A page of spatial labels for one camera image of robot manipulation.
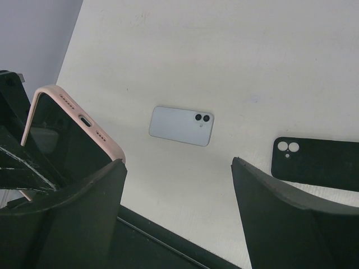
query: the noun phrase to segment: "white table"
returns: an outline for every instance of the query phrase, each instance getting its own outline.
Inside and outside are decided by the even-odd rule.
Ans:
[[[358,14],[357,1],[84,0],[57,84],[125,151],[124,206],[250,268],[232,158],[269,173],[278,136],[358,141]],[[212,112],[209,146],[150,137],[156,105]]]

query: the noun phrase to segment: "pink phone case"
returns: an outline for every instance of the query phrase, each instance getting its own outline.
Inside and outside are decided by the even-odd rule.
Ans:
[[[111,160],[122,159],[126,163],[125,154],[120,146],[98,126],[97,123],[67,94],[63,88],[57,85],[48,85],[38,88],[34,94],[31,103],[29,116],[27,117],[24,134],[22,135],[21,145],[24,146],[30,131],[31,121],[35,113],[36,105],[40,94],[45,93],[50,96],[80,127],[83,129],[111,158]],[[80,119],[83,116],[91,123],[91,126],[85,126]]]

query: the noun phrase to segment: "white smartphone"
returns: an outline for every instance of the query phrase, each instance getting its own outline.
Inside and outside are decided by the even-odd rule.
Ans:
[[[156,106],[149,133],[154,137],[205,147],[209,144],[213,123],[212,113]]]
[[[115,159],[122,149],[80,108],[64,89],[56,85],[36,90],[21,145],[31,134],[37,148],[52,168],[69,182],[86,178]]]

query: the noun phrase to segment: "wall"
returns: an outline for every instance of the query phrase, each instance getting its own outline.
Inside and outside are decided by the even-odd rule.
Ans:
[[[56,83],[82,0],[2,1],[0,69],[22,73],[30,98]]]

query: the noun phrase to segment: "charging port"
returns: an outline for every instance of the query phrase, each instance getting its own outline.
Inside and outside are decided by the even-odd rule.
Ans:
[[[91,127],[91,123],[84,116],[80,115],[79,117],[87,127]]]

